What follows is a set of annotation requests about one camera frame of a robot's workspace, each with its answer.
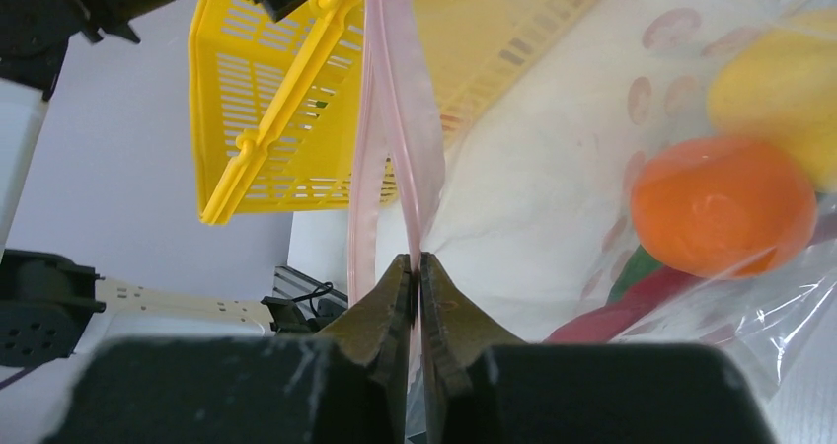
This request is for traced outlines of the red chili pepper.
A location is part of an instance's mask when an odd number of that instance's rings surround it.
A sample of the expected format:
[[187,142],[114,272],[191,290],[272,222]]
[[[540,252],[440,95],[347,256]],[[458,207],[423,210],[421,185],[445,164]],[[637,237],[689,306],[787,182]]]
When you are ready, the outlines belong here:
[[836,216],[822,216],[800,258],[777,273],[752,280],[701,280],[662,267],[622,296],[551,332],[548,343],[617,340],[699,340],[721,344],[801,318],[827,303],[835,288]]

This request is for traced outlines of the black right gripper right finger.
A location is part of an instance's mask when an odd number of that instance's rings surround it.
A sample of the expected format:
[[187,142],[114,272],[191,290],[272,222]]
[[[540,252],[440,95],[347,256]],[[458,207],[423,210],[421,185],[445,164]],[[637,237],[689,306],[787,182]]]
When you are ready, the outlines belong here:
[[419,263],[431,443],[771,443],[742,374],[696,344],[528,344]]

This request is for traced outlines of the yellow plastic basket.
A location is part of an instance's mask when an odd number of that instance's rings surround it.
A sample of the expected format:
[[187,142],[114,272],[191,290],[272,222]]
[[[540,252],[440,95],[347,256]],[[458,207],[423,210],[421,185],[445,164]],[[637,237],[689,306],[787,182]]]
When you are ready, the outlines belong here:
[[[414,0],[446,142],[599,0]],[[363,0],[303,0],[280,21],[199,0],[190,26],[197,211],[344,209],[360,105]]]

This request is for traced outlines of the dark green cucumber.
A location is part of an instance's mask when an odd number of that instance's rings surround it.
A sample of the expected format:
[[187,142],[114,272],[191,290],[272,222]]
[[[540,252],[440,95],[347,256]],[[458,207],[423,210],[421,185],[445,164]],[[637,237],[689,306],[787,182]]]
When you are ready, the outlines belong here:
[[639,245],[619,269],[619,275],[610,289],[607,303],[620,301],[636,283],[661,268],[662,263],[649,254],[642,245]]

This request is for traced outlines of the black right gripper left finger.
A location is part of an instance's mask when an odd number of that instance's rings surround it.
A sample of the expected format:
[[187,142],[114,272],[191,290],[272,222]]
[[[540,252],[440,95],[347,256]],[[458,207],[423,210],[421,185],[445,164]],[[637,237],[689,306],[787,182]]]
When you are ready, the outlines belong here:
[[97,352],[49,443],[401,443],[410,259],[315,334],[133,337]]

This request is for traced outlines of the orange tangerine with leaf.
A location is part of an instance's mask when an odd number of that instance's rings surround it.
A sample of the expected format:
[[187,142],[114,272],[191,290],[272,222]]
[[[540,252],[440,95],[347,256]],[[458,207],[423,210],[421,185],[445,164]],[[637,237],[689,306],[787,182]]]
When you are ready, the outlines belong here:
[[631,191],[644,249],[702,278],[747,278],[796,257],[817,223],[814,188],[783,150],[739,136],[672,145],[650,159]]

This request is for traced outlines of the yellow lemon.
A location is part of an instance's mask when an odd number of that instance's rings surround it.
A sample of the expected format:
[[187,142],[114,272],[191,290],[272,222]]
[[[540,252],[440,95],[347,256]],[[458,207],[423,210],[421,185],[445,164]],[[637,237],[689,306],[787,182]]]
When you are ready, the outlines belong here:
[[809,11],[736,55],[710,85],[719,133],[765,139],[822,192],[836,190],[836,9]]

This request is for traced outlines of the clear zip top bag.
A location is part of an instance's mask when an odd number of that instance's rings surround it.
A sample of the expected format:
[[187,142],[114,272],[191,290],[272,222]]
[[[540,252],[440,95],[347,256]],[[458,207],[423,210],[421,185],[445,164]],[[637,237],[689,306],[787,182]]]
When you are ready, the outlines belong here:
[[[372,290],[391,257],[428,252],[469,299],[528,342],[546,342],[607,305],[641,245],[630,197],[643,166],[696,138],[777,147],[717,132],[708,90],[760,36],[830,7],[836,0],[599,0],[446,142],[414,0],[363,0],[349,302]],[[829,302],[835,292],[836,282]],[[829,302],[721,344],[607,342],[715,347],[770,397]]]

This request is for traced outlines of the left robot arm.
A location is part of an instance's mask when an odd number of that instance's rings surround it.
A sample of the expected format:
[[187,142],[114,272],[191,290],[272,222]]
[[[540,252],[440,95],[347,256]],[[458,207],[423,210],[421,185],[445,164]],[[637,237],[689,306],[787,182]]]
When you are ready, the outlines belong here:
[[51,98],[1,86],[5,152],[16,127],[32,155],[8,252],[35,254],[23,270],[68,288],[79,278],[93,303],[74,326],[70,308],[43,296],[21,314],[1,309],[1,398],[55,398],[88,362],[122,340],[190,345],[277,334],[271,314],[286,259],[288,214],[198,216],[190,136],[190,23],[198,0],[175,0],[136,18],[132,43],[77,35]]

